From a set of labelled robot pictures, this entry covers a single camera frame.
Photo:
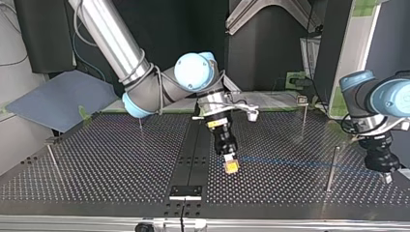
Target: metal rod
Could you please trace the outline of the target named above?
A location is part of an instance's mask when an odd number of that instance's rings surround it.
[[[304,113],[304,125],[307,121],[307,114],[308,114],[308,105],[305,105],[305,113]]]
[[[47,149],[48,149],[48,152],[50,153],[52,162],[54,163],[54,165],[57,166],[57,160],[56,160],[55,157],[54,157],[54,153],[52,152],[52,149],[51,149],[51,145],[50,145],[50,144],[47,144]]]
[[[78,16],[123,84],[128,84],[149,71],[150,64],[144,58],[144,52],[133,39],[111,0],[69,2],[74,9],[81,4]],[[139,63],[139,68],[127,78]]]
[[[333,155],[333,160],[332,160],[332,166],[331,166],[331,171],[329,173],[329,179],[328,179],[328,185],[326,186],[326,191],[330,191],[331,190],[331,186],[332,186],[332,181],[333,178],[335,176],[335,168],[336,168],[336,164],[337,164],[337,157],[338,157],[338,152],[340,151],[340,147],[336,146],[334,148],[334,155]]]

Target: black cable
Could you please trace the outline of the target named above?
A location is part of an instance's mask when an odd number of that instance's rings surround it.
[[[307,48],[307,68],[308,68],[308,72],[310,77],[307,77],[307,79],[309,79],[311,81],[311,83],[313,84],[313,88],[314,88],[314,92],[317,96],[317,98],[319,99],[320,103],[323,105],[323,109],[325,109],[326,115],[329,115],[329,111],[327,106],[325,106],[325,104],[323,103],[322,99],[320,98],[319,92],[317,91],[316,88],[316,84],[314,83],[313,77],[311,75],[311,67],[310,67],[310,60],[309,60],[309,55],[308,55],[308,36],[309,36],[309,32],[308,32],[308,28],[310,26],[310,22],[311,22],[311,17],[313,15],[313,8],[315,5],[316,1],[313,1],[311,3],[311,8],[310,8],[310,12],[308,14],[308,19],[307,19],[307,36],[306,36],[306,48]]]
[[[9,63],[9,64],[0,64],[0,67],[7,67],[7,66],[18,65],[18,64],[20,64],[20,63],[23,63],[23,61],[25,61],[27,58],[28,58],[28,54],[26,54],[26,55],[24,56],[24,58],[21,59],[21,60],[19,60],[19,61],[12,62],[12,63]]]

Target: robotic arm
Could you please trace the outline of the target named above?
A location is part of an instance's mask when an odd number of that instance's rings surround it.
[[[230,111],[245,110],[253,122],[258,111],[257,106],[229,102],[214,55],[188,53],[179,58],[175,67],[161,72],[147,61],[144,50],[135,42],[110,0],[69,2],[124,84],[123,102],[127,111],[136,118],[161,114],[165,106],[196,93],[200,116],[215,137],[215,149],[224,158],[226,173],[237,172],[238,145],[231,132]]]
[[[410,72],[382,80],[370,71],[355,72],[340,80],[340,88],[352,123],[343,130],[359,136],[367,151],[366,167],[381,173],[398,170],[398,157],[389,148],[391,130],[410,127]]]

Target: metal bracket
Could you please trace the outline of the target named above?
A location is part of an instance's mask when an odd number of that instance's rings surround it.
[[[287,10],[305,28],[311,5],[308,0],[242,0],[226,20],[227,33],[234,35],[260,10],[268,6],[278,6]],[[308,31],[313,32],[321,24],[320,18],[312,13]]]
[[[356,126],[358,130],[358,135],[360,136],[373,136],[380,133],[384,133],[391,129],[397,129],[401,131],[408,131],[410,127],[409,118],[396,118],[393,116],[384,116],[377,114],[366,118],[352,118],[352,123]]]
[[[198,201],[202,197],[202,186],[173,186],[169,200]]]

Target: cable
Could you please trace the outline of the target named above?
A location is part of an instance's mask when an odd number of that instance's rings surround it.
[[[231,103],[233,103],[233,104],[237,104],[237,103],[239,103],[239,102],[243,102],[244,104],[248,104],[248,102],[247,102],[246,100],[233,101],[233,96],[232,96],[232,94],[231,94],[230,92],[228,92],[228,93],[226,94],[226,96],[229,98],[229,100],[230,100]]]
[[[4,7],[8,8],[10,11],[12,11],[12,12],[16,15],[16,11],[15,11],[15,9],[14,9],[11,5],[9,5],[9,4],[5,3],[5,2],[1,2],[1,1],[0,1],[0,6],[4,6]],[[14,27],[14,29],[15,29],[19,34],[21,34],[21,32],[15,27],[15,25],[14,25],[14,24],[12,23],[12,21],[7,17],[7,15],[3,12],[3,10],[0,9],[0,12],[1,12],[2,15],[10,22],[10,24],[12,24],[12,26]],[[8,67],[8,66],[13,66],[13,65],[18,65],[18,64],[24,62],[27,58],[28,58],[28,54],[26,54],[26,55],[24,56],[24,58],[22,58],[22,59],[19,60],[19,61],[15,61],[15,62],[12,62],[12,63],[9,63],[9,64],[0,64],[0,67]]]
[[[91,46],[97,46],[95,43],[91,43],[91,42],[85,40],[85,39],[81,36],[81,34],[79,33],[79,31],[78,31],[77,18],[78,18],[79,8],[82,7],[82,1],[83,1],[83,0],[80,0],[80,2],[78,3],[78,5],[76,6],[75,11],[74,11],[74,18],[73,18],[74,31],[75,31],[75,33],[78,35],[78,37],[79,37],[83,42],[85,42],[86,44],[89,44],[89,45],[91,45]]]
[[[320,98],[319,92],[317,91],[317,88],[316,88],[316,84],[314,83],[313,77],[312,77],[312,75],[311,75],[311,67],[310,67],[310,61],[309,61],[309,55],[308,55],[308,35],[309,35],[308,28],[309,28],[309,26],[310,26],[311,17],[312,17],[312,15],[313,15],[313,8],[314,8],[315,3],[316,3],[316,1],[313,1],[313,2],[312,2],[311,8],[310,8],[310,12],[309,12],[309,14],[308,14],[308,19],[307,19],[307,37],[306,37],[307,68],[308,68],[308,72],[309,72],[309,75],[310,75],[310,77],[307,77],[307,79],[309,79],[309,80],[311,81],[311,83],[313,84],[314,92],[315,92],[317,98],[320,100],[320,103],[323,105],[323,109],[325,110],[326,115],[329,115],[329,110],[327,109],[327,106],[325,106],[325,104],[323,103],[322,99]]]
[[[10,117],[7,117],[7,118],[5,118],[5,119],[2,119],[2,120],[0,120],[0,123],[2,123],[2,122],[5,122],[5,121],[7,121],[7,120],[9,120],[9,119],[11,119],[11,118],[14,118],[15,116],[17,116],[17,115],[12,115],[12,116],[10,116]]]
[[[7,67],[7,66],[18,65],[18,64],[20,64],[20,63],[23,63],[23,61],[25,61],[27,58],[28,58],[28,54],[26,54],[26,55],[24,56],[24,58],[21,59],[21,60],[19,60],[19,61],[16,61],[16,62],[13,62],[13,63],[9,63],[9,64],[0,64],[0,67]]]
[[[0,2],[0,6],[5,6],[6,8],[10,9],[15,15],[17,15],[16,12],[15,12],[15,9],[12,6],[10,6],[8,4],[5,4],[5,3],[2,3],[2,2]],[[21,34],[20,30],[18,30],[18,28],[15,26],[15,24],[6,15],[6,13],[4,13],[3,10],[1,10],[1,9],[0,9],[0,12],[3,15],[3,17],[5,17],[10,22],[10,24],[13,26],[13,28],[16,30],[16,32]]]
[[[93,70],[97,71],[97,73],[99,73],[99,75],[100,75],[100,77],[103,79],[103,81],[106,82],[106,78],[105,78],[105,75],[103,74],[103,72],[102,72],[99,68],[97,68],[97,67],[95,67],[94,65],[88,63],[84,58],[82,58],[82,57],[78,54],[78,51],[76,50],[76,46],[75,46],[75,37],[76,37],[76,35],[77,35],[76,33],[73,33],[73,50],[74,50],[75,55],[78,57],[78,59],[81,60],[81,62],[83,62],[84,64],[88,65],[88,66],[91,67]]]

